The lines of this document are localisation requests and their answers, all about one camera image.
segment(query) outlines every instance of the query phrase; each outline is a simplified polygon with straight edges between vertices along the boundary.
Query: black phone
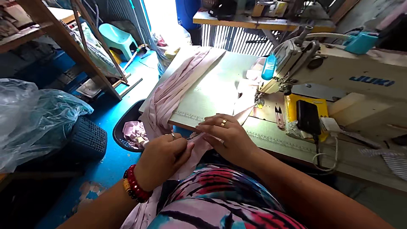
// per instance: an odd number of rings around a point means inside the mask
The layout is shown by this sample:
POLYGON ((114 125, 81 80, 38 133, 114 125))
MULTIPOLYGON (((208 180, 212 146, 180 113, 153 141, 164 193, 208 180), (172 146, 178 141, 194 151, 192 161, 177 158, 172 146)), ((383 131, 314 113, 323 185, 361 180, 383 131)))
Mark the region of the black phone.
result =
POLYGON ((304 100, 298 100, 296 105, 297 105, 298 129, 312 135, 320 135, 321 127, 319 125, 319 115, 317 105, 309 103, 304 100))

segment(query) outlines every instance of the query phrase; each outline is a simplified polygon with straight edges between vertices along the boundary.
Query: woman's right hand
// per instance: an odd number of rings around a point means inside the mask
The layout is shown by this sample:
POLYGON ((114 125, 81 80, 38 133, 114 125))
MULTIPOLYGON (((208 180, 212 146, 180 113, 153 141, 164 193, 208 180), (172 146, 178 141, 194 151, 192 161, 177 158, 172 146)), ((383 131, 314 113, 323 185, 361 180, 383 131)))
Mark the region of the woman's right hand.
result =
POLYGON ((223 158, 247 170, 251 171, 252 166, 255 166, 254 159, 258 158, 257 155, 265 153, 254 144, 245 129, 231 115, 217 114, 206 117, 196 129, 222 139, 223 144, 212 136, 204 137, 223 158))

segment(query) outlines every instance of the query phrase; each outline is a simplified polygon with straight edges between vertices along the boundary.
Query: hand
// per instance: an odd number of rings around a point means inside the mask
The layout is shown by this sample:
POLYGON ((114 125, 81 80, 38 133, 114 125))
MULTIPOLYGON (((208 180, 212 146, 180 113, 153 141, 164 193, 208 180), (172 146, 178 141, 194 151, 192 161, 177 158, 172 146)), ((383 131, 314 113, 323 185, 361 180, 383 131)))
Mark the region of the hand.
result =
POLYGON ((168 180, 191 156, 194 143, 175 133, 150 141, 134 168, 137 183, 144 191, 152 191, 168 180))
POLYGON ((222 139, 223 144, 212 136, 204 137, 204 140, 223 158, 247 170, 252 170, 253 156, 264 153, 254 144, 245 129, 233 116, 217 114, 206 117, 204 122, 196 126, 196 129, 222 139), (221 125, 223 120, 227 120, 224 126, 221 125))

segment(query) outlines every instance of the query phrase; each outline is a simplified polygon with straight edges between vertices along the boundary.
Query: charging cable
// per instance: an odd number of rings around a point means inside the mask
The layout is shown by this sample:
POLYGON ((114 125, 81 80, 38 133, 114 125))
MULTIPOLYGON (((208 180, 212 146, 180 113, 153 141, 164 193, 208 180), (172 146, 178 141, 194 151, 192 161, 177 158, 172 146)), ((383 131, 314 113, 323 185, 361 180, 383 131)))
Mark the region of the charging cable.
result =
POLYGON ((320 156, 322 156, 322 155, 328 156, 328 155, 325 154, 325 153, 320 153, 319 152, 319 150, 318 150, 318 148, 319 148, 318 147, 318 141, 315 140, 315 137, 314 137, 314 141, 315 141, 315 144, 317 146, 317 154, 314 155, 314 157, 312 158, 312 163, 314 164, 314 166, 318 170, 321 170, 321 171, 324 171, 324 172, 333 172, 333 171, 336 170, 336 166, 338 164, 338 133, 342 132, 342 129, 336 123, 334 118, 321 117, 320 121, 321 121, 322 129, 325 132, 329 132, 330 135, 335 138, 335 163, 334 163, 334 165, 332 167, 330 167, 328 169, 322 169, 321 168, 320 156))
POLYGON ((338 134, 337 133, 331 133, 331 136, 333 136, 335 138, 335 163, 333 164, 333 166, 329 169, 322 169, 320 168, 320 164, 318 164, 319 162, 319 157, 322 155, 327 155, 325 153, 317 153, 316 155, 314 155, 314 157, 312 158, 312 163, 314 164, 314 166, 321 171, 324 172, 331 172, 334 171, 336 169, 337 163, 338 163, 338 134))

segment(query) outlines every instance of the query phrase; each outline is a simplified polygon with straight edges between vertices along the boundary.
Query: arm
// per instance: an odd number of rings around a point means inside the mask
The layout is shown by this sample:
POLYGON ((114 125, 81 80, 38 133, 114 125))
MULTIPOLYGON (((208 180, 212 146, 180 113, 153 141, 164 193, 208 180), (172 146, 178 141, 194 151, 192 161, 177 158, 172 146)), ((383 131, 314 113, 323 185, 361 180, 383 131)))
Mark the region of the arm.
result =
MULTIPOLYGON (((191 156, 193 143, 175 134, 160 136, 148 143, 134 174, 139 186, 149 192, 170 178, 191 156)), ((121 179, 96 200, 80 209, 57 229, 111 229, 120 228, 137 205, 123 187, 121 179)))
POLYGON ((259 149, 237 120, 225 114, 206 118, 196 127, 213 137, 206 141, 231 163, 256 174, 269 190, 309 228, 393 228, 372 211, 259 149))

